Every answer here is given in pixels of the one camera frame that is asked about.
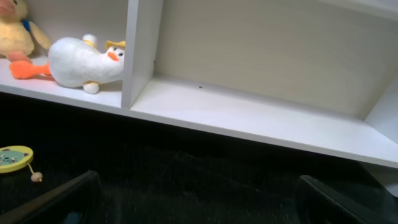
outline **plush toy's wing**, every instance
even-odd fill
[[[29,22],[30,33],[35,37],[37,42],[46,50],[50,49],[52,43],[50,39],[33,23]]]

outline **stuffed animal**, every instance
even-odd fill
[[[33,23],[25,20],[27,5],[24,0],[0,0],[0,56],[6,56],[11,62],[24,60],[35,46],[30,34],[48,50],[49,38]]]
[[[62,38],[51,46],[46,65],[13,62],[10,64],[12,76],[26,79],[38,74],[52,75],[62,86],[82,86],[87,93],[95,94],[99,84],[122,79],[126,41],[107,41],[105,54],[95,49],[95,42],[96,37],[89,34],[83,40]]]

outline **yellow duck plush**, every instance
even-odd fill
[[[33,22],[25,20],[27,13],[24,0],[0,0],[0,56],[11,62],[32,63],[27,57],[35,48],[31,34],[46,50],[52,44]]]

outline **orange foot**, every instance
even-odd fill
[[[35,75],[45,74],[51,76],[49,64],[40,66],[32,65],[29,62],[18,61],[10,64],[11,74],[16,79],[32,78]]]
[[[11,52],[7,54],[7,59],[10,62],[18,62],[18,61],[25,61],[28,63],[32,63],[29,57],[26,57],[22,51]]]

